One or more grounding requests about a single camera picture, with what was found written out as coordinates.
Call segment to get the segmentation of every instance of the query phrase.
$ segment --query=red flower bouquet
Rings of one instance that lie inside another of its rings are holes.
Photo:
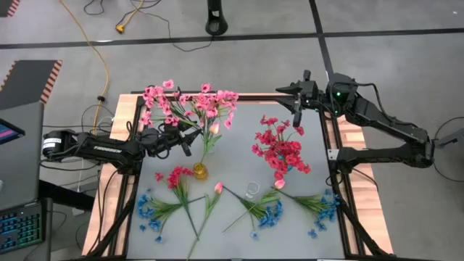
[[[295,128],[295,131],[285,138],[283,132],[290,127],[290,121],[282,121],[281,125],[277,126],[278,121],[275,117],[266,120],[266,116],[262,116],[261,125],[266,125],[268,129],[264,133],[256,133],[254,139],[259,140],[266,148],[261,148],[259,144],[255,144],[252,146],[253,153],[258,157],[265,158],[265,161],[275,170],[274,178],[276,180],[282,180],[293,167],[304,174],[308,174],[311,168],[299,156],[302,145],[298,141],[289,141],[294,133],[303,136],[305,134],[304,128]]]

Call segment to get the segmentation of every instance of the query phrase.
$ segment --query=cable plug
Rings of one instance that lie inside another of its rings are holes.
[[[117,31],[118,33],[123,34],[123,33],[124,33],[124,26],[123,26],[123,25],[118,25],[118,26],[116,26],[116,31]]]

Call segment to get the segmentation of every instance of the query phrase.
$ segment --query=black device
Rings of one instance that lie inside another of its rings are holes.
[[[0,145],[25,135],[24,130],[0,118]]]
[[[356,83],[349,76],[335,73],[328,82],[326,91],[322,91],[315,81],[310,80],[310,76],[311,72],[305,70],[304,81],[276,89],[291,95],[276,100],[294,114],[294,127],[299,126],[303,109],[324,109],[331,113],[331,117],[345,115],[349,123],[378,129],[405,142],[393,149],[331,149],[328,151],[329,159],[336,163],[340,171],[350,173],[360,163],[402,162],[411,167],[430,167],[433,164],[435,145],[426,130],[387,115],[381,104],[381,109],[378,109],[357,92],[358,86],[369,86],[372,83]]]
[[[73,130],[54,130],[43,135],[42,155],[49,162],[61,162],[66,157],[82,157],[113,164],[119,173],[138,175],[146,154],[160,157],[160,153],[181,145],[184,153],[191,156],[190,145],[202,132],[195,130],[187,135],[190,125],[179,123],[178,127],[163,125],[164,130],[146,128],[136,137],[120,141],[91,133],[76,133]]]
[[[0,212],[0,254],[11,252],[45,239],[46,218],[40,202]]]

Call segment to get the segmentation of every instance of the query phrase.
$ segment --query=pink tulip bud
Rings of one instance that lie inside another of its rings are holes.
[[[213,123],[210,127],[210,131],[213,134],[218,134],[219,133],[219,123]]]
[[[221,194],[223,192],[223,184],[221,182],[218,182],[216,184],[215,192],[216,192],[216,194]]]
[[[282,189],[285,186],[285,180],[281,179],[274,183],[276,189]]]

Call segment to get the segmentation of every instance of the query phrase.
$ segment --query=black pole base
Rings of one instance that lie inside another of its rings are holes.
[[[208,0],[208,21],[204,29],[211,36],[220,36],[227,31],[221,0]]]

